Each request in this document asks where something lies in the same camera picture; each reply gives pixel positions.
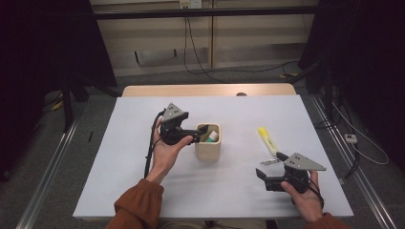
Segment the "white tabletop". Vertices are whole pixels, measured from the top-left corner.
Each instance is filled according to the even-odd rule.
[[[319,172],[325,212],[352,216],[352,209],[299,95],[122,97],[111,116],[93,168],[76,206],[74,217],[108,219],[114,202],[143,178],[145,156],[153,121],[173,102],[189,112],[182,127],[199,123],[222,127],[221,155],[202,162],[194,144],[181,150],[164,188],[163,219],[283,219],[298,217],[290,196],[268,192],[256,177],[259,168],[268,176],[283,175],[284,166],[263,166],[271,158],[257,128],[266,127],[278,149],[300,153],[327,167]]]

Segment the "black cable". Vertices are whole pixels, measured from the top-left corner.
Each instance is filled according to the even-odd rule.
[[[328,128],[331,128],[331,127],[335,127],[337,124],[339,124],[342,121],[342,118],[341,118],[340,115],[338,115],[337,118],[338,119],[336,121],[334,121],[333,123],[330,123],[329,125],[326,125],[326,126],[320,126],[320,125],[321,124],[326,124],[327,122],[329,122],[327,119],[324,119],[324,120],[319,121],[319,122],[315,122],[315,123],[313,123],[313,127],[315,129],[317,129],[317,130],[328,129]]]
[[[209,74],[205,71],[205,69],[204,69],[203,66],[202,66],[202,63],[200,62],[200,58],[199,58],[199,56],[197,55],[197,50],[196,50],[196,46],[195,46],[195,44],[194,44],[193,34],[192,34],[192,32],[191,32],[190,19],[189,19],[188,17],[185,17],[185,18],[184,18],[184,23],[185,23],[185,43],[184,43],[184,56],[183,56],[183,58],[184,58],[184,67],[187,69],[187,71],[188,71],[189,73],[191,73],[191,72],[188,70],[187,65],[185,64],[185,50],[187,49],[187,23],[188,23],[188,29],[189,29],[189,33],[190,33],[191,42],[193,43],[194,54],[195,54],[196,57],[197,57],[197,61],[199,62],[199,65],[200,65],[201,70],[203,71],[203,73],[204,73],[206,76],[208,76],[208,78],[210,78],[210,79],[212,79],[212,80],[215,80],[215,81],[218,81],[218,82],[221,82],[221,83],[228,84],[228,82],[225,82],[225,81],[222,81],[221,79],[217,79],[217,78],[212,77],[211,75],[209,75]]]
[[[352,127],[352,133],[354,134],[355,133],[355,131],[354,131],[354,127],[352,126],[352,117],[351,117],[351,114],[349,113],[349,110],[348,110],[348,108],[345,106],[345,105],[343,105],[343,108],[345,109],[345,111],[346,111],[346,114],[348,115],[348,120],[349,120],[349,123],[351,124],[351,127]],[[357,168],[358,168],[358,166],[360,165],[360,154],[358,153],[358,149],[357,149],[357,143],[355,143],[355,144],[353,144],[353,147],[354,147],[354,149],[355,149],[355,151],[354,151],[354,162],[352,163],[352,166],[351,166],[351,168],[350,168],[350,170],[345,174],[345,176],[344,176],[344,179],[345,179],[345,181],[346,181],[346,179],[348,179],[352,174],[354,174],[354,172],[357,170]]]
[[[151,139],[149,141],[148,155],[145,157],[146,158],[146,163],[145,163],[145,173],[144,173],[143,178],[146,178],[148,176],[148,174],[149,174],[149,169],[150,169],[150,165],[151,165],[153,150],[154,150],[156,144],[158,143],[158,141],[161,140],[161,138],[160,138],[155,143],[153,143],[153,136],[155,134],[156,123],[158,122],[159,117],[162,116],[165,111],[166,111],[166,109],[164,109],[162,112],[158,113],[158,115],[156,116],[155,121],[153,122],[153,125],[152,125],[152,133],[151,133]]]
[[[315,182],[313,182],[311,179],[309,180],[309,182],[311,182],[312,184],[315,185],[315,187],[316,187],[317,190],[314,190],[312,187],[310,187],[310,185],[309,185],[308,183],[305,183],[304,181],[302,181],[301,179],[299,179],[299,178],[297,178],[297,177],[295,177],[295,176],[290,176],[290,177],[293,177],[295,180],[297,180],[297,181],[299,181],[300,183],[302,183],[302,184],[304,184],[305,186],[307,186],[308,189],[310,189],[316,196],[318,196],[319,201],[321,202],[321,207],[322,207],[322,209],[324,208],[325,200],[324,200],[324,198],[322,198],[321,192],[320,192],[320,190],[319,190],[319,187],[318,187],[318,185],[315,184]]]
[[[298,60],[292,60],[292,61],[285,62],[285,63],[283,63],[283,64],[281,64],[281,65],[279,65],[279,66],[272,67],[272,68],[269,68],[269,69],[263,69],[263,70],[209,70],[209,71],[207,71],[207,70],[205,70],[205,69],[203,68],[203,66],[202,66],[202,64],[201,64],[201,62],[200,62],[200,58],[199,58],[198,55],[197,55],[197,50],[196,50],[196,46],[195,46],[195,44],[194,44],[194,38],[193,38],[192,31],[191,31],[190,21],[189,21],[188,17],[187,17],[187,19],[184,18],[184,20],[186,20],[186,23],[188,22],[188,28],[189,28],[190,38],[191,38],[191,41],[192,41],[192,44],[193,44],[194,54],[196,55],[197,60],[198,60],[199,65],[200,65],[200,68],[202,69],[202,72],[193,73],[193,72],[191,72],[191,71],[187,68],[187,65],[186,65],[186,63],[185,63],[185,50],[187,49],[187,28],[185,28],[185,41],[184,41],[184,46],[185,46],[185,48],[184,48],[184,52],[183,52],[183,64],[184,64],[184,67],[186,68],[186,70],[187,70],[189,73],[192,73],[192,74],[208,74],[208,73],[220,73],[220,72],[232,72],[232,73],[263,73],[263,72],[268,72],[268,71],[276,70],[276,69],[279,69],[279,68],[283,68],[283,72],[285,73],[286,71],[284,70],[284,67],[285,67],[287,64],[298,63],[298,62],[299,62]]]

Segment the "yellow object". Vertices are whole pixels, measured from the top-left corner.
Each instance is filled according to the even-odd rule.
[[[259,129],[257,129],[257,131],[259,132],[259,135],[262,137],[262,140],[265,143],[265,145],[270,150],[271,154],[273,156],[276,156],[277,152],[279,152],[279,151],[277,149],[276,144],[274,144],[274,141],[271,139],[270,135],[268,134],[266,128],[259,127]]]
[[[56,111],[57,109],[59,109],[62,106],[62,101],[55,103],[52,107],[52,111]]]

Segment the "brown sleeve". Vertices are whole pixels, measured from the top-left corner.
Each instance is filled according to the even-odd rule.
[[[349,229],[342,220],[333,217],[331,214],[326,213],[324,216],[312,223],[304,226],[304,229]]]
[[[142,179],[114,204],[116,215],[107,228],[157,228],[163,187]]]

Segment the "small box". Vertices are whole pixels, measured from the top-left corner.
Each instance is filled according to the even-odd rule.
[[[222,132],[221,126],[216,123],[202,123],[197,126],[200,129],[202,126],[208,125],[208,131],[202,135],[200,142],[196,143],[196,156],[199,160],[203,161],[216,161],[220,157]],[[218,138],[213,142],[206,142],[209,135],[215,131],[218,133]]]

